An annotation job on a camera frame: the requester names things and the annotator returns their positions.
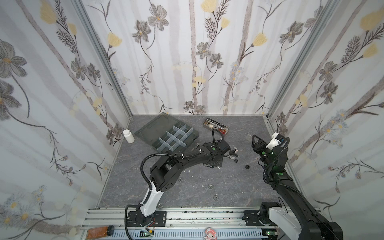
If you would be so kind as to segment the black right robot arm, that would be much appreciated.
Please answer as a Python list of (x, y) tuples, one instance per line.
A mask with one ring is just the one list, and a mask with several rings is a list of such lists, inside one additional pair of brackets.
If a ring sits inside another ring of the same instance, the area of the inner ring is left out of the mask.
[(258, 213), (260, 223), (276, 224), (290, 240), (342, 240), (342, 228), (310, 204), (285, 170), (289, 143), (290, 138), (278, 133), (273, 134), (269, 143), (252, 136), (253, 151), (263, 163), (263, 181), (281, 196), (293, 213), (290, 216), (278, 202), (263, 202)]

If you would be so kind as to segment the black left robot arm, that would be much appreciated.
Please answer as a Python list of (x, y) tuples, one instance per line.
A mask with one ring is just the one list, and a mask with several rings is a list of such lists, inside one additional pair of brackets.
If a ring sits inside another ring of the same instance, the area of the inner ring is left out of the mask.
[(158, 203), (164, 192), (171, 189), (181, 173), (195, 165), (208, 168), (221, 167), (223, 159), (229, 156), (230, 145), (221, 135), (219, 140), (198, 146), (190, 154), (156, 153), (146, 156), (140, 165), (140, 172), (148, 184), (144, 199), (138, 205), (127, 205), (125, 227), (146, 227), (155, 223)]

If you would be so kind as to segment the green compartment organizer box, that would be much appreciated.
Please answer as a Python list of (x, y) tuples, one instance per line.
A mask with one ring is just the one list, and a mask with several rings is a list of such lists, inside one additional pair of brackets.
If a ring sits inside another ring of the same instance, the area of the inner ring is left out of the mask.
[(166, 113), (160, 113), (135, 132), (136, 137), (159, 153), (185, 152), (199, 134), (190, 125)]

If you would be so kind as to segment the pink figurine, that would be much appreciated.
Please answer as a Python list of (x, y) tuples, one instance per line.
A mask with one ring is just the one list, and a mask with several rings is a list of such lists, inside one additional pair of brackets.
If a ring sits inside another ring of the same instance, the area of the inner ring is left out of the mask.
[(214, 229), (207, 228), (205, 230), (204, 240), (217, 240), (217, 238), (218, 238), (217, 232)]

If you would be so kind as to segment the white plastic bottle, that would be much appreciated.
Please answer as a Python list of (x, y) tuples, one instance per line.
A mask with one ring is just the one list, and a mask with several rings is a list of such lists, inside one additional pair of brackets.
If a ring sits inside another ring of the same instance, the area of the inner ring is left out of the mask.
[(135, 141), (135, 137), (134, 135), (132, 134), (132, 132), (128, 129), (124, 130), (123, 131), (123, 136), (124, 138), (126, 139), (126, 141), (129, 143), (129, 144), (132, 144), (134, 141)]

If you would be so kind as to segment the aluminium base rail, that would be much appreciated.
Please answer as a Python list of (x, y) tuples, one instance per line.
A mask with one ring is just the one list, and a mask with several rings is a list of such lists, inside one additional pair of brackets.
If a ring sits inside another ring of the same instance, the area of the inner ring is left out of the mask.
[(217, 240), (290, 240), (276, 224), (263, 225), (257, 207), (212, 207), (157, 209), (155, 223), (125, 227), (125, 208), (89, 210), (80, 238), (88, 229), (113, 225), (114, 234), (103, 240), (203, 240), (205, 230), (217, 232)]

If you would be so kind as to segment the orange object on rail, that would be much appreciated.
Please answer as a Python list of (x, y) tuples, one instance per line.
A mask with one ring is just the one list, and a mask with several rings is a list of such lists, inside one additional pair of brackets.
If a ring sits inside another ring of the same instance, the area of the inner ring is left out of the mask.
[(86, 240), (94, 240), (109, 237), (114, 234), (114, 231), (115, 227), (113, 225), (88, 229), (86, 234)]

